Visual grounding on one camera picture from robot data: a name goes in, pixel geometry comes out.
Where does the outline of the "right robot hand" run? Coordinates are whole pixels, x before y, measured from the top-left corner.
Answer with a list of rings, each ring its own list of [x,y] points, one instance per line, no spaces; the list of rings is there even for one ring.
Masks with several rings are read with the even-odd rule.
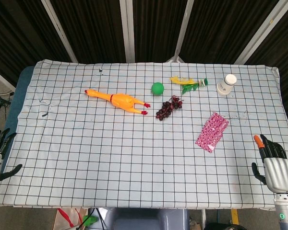
[[[288,194],[288,159],[283,147],[268,140],[263,134],[255,135],[264,175],[259,173],[257,164],[252,163],[252,172],[257,180],[266,185],[275,194]]]

